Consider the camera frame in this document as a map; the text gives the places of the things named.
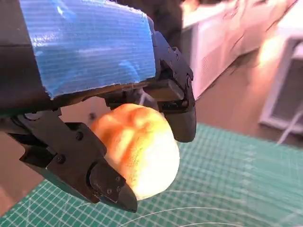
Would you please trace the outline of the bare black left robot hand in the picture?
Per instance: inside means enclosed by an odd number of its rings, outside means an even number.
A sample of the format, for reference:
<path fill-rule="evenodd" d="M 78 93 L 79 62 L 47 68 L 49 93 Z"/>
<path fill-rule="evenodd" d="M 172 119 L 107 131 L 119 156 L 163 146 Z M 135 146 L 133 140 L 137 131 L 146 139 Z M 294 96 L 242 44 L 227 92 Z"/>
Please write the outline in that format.
<path fill-rule="evenodd" d="M 0 130 L 63 191 L 136 212 L 196 135 L 194 74 L 156 15 L 108 0 L 0 3 Z"/>

